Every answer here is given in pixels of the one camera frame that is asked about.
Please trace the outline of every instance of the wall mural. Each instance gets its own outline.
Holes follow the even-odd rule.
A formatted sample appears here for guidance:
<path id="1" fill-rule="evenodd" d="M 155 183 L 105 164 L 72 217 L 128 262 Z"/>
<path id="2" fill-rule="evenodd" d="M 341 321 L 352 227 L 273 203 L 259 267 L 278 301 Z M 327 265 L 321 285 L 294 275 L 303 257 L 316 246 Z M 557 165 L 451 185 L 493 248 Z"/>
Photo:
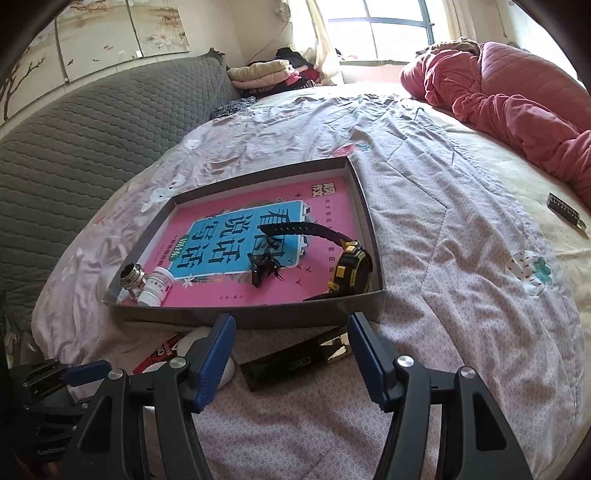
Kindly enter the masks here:
<path id="1" fill-rule="evenodd" d="M 0 86 L 0 125 L 64 83 L 138 57 L 186 51 L 180 14 L 169 0 L 74 0 Z"/>
<path id="2" fill-rule="evenodd" d="M 167 0 L 129 0 L 129 11 L 145 57 L 189 51 L 178 10 Z"/>
<path id="3" fill-rule="evenodd" d="M 0 124 L 64 83 L 55 30 L 52 22 L 35 37 L 0 86 Z"/>

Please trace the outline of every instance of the pink book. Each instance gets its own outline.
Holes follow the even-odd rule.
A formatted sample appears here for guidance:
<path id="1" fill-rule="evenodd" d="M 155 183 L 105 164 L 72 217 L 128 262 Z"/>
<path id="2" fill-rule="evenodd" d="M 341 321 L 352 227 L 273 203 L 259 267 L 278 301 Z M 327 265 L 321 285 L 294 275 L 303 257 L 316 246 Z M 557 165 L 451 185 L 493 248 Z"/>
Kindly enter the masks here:
<path id="1" fill-rule="evenodd" d="M 360 238 L 341 177 L 283 185 L 178 206 L 142 257 L 144 269 L 168 269 L 176 281 L 163 307 L 239 307 L 295 303 L 327 291 L 342 249 L 318 237 L 266 237 L 264 223 L 312 221 Z M 268 251 L 272 274 L 255 288 L 248 253 Z M 132 304 L 129 299 L 125 304 Z"/>

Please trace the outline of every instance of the gray quilted blanket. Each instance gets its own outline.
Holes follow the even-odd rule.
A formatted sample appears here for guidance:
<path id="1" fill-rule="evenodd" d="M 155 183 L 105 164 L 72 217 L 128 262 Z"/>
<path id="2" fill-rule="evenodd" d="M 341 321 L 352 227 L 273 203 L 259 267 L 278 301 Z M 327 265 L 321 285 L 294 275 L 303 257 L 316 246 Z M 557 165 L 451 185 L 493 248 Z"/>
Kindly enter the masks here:
<path id="1" fill-rule="evenodd" d="M 93 82 L 0 141 L 0 290 L 21 327 L 61 254 L 109 197 L 236 98 L 212 49 Z"/>

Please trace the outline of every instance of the black keychain tag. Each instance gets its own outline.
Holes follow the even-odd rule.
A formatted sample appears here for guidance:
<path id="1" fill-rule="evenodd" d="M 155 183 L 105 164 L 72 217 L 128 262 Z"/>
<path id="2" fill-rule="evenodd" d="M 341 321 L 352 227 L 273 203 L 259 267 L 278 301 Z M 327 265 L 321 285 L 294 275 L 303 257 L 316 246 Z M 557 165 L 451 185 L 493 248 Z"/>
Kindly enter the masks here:
<path id="1" fill-rule="evenodd" d="M 546 200 L 546 206 L 552 210 L 554 213 L 560 215 L 563 219 L 565 219 L 568 223 L 575 227 L 579 227 L 582 230 L 587 228 L 585 222 L 581 220 L 579 213 L 572 208 L 568 203 L 559 199 L 553 193 L 548 194 L 548 199 Z"/>

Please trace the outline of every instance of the small white bottle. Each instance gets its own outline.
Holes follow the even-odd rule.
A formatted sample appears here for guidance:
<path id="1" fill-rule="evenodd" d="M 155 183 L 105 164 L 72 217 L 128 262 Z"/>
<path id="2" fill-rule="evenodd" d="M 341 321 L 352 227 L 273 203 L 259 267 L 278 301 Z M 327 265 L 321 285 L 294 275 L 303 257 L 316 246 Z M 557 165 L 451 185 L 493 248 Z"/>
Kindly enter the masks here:
<path id="1" fill-rule="evenodd" d="M 148 277 L 142 293 L 138 297 L 138 305 L 142 307 L 160 307 L 173 286 L 172 273 L 163 267 L 156 267 Z"/>

